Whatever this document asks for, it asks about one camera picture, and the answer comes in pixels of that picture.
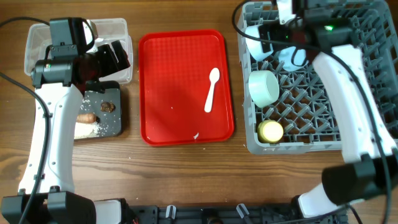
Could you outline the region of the brown food scrap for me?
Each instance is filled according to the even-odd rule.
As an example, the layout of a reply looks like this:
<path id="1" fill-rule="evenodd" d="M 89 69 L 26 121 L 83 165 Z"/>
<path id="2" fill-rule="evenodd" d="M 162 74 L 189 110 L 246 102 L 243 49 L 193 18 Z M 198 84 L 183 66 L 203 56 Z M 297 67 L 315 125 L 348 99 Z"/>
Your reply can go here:
<path id="1" fill-rule="evenodd" d="M 112 102 L 102 102 L 100 106 L 102 112 L 112 113 L 115 109 L 116 107 Z"/>

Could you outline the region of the green small bowl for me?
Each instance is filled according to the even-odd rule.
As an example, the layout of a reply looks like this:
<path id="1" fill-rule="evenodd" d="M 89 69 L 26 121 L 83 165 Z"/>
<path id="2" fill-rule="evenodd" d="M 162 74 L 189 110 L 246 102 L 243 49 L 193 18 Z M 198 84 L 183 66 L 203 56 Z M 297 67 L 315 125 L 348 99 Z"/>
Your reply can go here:
<path id="1" fill-rule="evenodd" d="M 249 94 L 259 108 L 265 108 L 279 99 L 279 82 L 269 70 L 253 71 L 249 75 Z"/>

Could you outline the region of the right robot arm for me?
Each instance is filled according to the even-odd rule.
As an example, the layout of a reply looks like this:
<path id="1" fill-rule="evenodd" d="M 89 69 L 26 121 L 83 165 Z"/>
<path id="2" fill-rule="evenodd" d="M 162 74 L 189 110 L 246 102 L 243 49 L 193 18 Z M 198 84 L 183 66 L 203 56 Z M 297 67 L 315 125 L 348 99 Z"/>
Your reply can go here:
<path id="1" fill-rule="evenodd" d="M 325 169 L 321 183 L 297 197 L 299 213 L 318 218 L 380 195 L 391 203 L 397 184 L 396 143 L 371 94 L 352 25 L 332 18 L 325 1 L 277 1 L 277 7 L 277 21 L 239 34 L 252 52 L 269 53 L 273 47 L 306 52 L 305 60 L 326 88 L 345 160 Z"/>

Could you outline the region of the yellow plastic cup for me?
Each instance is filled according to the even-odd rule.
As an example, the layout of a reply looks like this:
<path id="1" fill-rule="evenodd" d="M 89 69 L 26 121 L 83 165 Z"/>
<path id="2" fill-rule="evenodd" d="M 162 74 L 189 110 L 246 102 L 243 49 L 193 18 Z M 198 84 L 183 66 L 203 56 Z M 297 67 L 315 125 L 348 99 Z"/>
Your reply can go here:
<path id="1" fill-rule="evenodd" d="M 257 127 L 257 135 L 260 142 L 275 143 L 282 139 L 284 129 L 277 121 L 265 120 Z"/>

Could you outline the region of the light blue bowl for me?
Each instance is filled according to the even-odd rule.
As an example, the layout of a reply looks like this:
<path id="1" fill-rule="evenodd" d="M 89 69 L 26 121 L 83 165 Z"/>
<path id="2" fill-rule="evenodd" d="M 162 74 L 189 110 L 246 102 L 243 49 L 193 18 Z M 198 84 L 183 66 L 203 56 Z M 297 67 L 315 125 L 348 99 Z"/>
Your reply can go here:
<path id="1" fill-rule="evenodd" d="M 260 39 L 269 39 L 269 33 L 267 31 L 263 32 L 259 28 L 262 28 L 262 25 L 250 26 L 245 30 L 245 34 Z M 274 52 L 272 44 L 257 40 L 246 38 L 246 45 L 249 53 L 256 61 L 264 60 Z"/>

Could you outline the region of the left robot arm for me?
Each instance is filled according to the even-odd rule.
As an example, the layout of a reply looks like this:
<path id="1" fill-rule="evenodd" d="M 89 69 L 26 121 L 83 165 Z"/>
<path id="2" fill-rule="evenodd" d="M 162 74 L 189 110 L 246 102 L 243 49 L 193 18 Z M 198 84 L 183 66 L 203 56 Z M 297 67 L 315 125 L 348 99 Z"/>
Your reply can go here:
<path id="1" fill-rule="evenodd" d="M 86 94 L 109 109 L 121 106 L 119 83 L 107 76 L 130 67 L 120 41 L 96 45 L 95 25 L 81 17 L 48 21 L 52 44 L 31 72 L 35 122 L 17 195 L 1 202 L 9 223 L 138 223 L 123 198 L 93 201 L 75 193 L 75 125 Z"/>

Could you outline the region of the white plastic spoon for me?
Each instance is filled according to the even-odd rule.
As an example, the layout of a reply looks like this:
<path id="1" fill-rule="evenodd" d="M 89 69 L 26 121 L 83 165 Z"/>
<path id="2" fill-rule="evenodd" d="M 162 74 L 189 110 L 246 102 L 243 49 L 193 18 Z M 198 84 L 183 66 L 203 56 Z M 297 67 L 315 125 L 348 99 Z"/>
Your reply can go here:
<path id="1" fill-rule="evenodd" d="M 213 68 L 211 70 L 209 79 L 210 79 L 210 88 L 208 91 L 208 96 L 206 98 L 205 107 L 204 107 L 204 111 L 206 113 L 210 113 L 212 110 L 215 85 L 218 82 L 218 80 L 220 79 L 220 71 L 218 68 Z"/>

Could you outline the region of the large light blue plate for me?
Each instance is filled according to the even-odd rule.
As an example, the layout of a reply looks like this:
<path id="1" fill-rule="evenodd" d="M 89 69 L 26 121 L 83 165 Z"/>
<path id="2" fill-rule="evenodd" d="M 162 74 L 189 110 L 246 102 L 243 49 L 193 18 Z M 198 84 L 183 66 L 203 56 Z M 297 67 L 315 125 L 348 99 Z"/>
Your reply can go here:
<path id="1" fill-rule="evenodd" d="M 306 51 L 296 47 L 281 50 L 278 60 L 283 63 L 282 68 L 288 72 L 299 70 L 308 63 Z"/>

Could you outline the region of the white rice pile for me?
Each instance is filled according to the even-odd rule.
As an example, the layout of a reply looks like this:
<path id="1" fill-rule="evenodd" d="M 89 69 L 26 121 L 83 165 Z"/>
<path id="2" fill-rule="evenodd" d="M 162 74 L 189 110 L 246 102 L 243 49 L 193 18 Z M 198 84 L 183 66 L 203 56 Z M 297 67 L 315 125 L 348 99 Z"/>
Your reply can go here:
<path id="1" fill-rule="evenodd" d="M 102 102 L 112 102 L 116 109 L 112 113 L 102 112 Z M 117 89 L 106 93 L 87 91 L 80 106 L 79 114 L 94 113 L 98 120 L 92 124 L 76 123 L 75 140 L 114 137 L 122 131 L 121 94 Z"/>

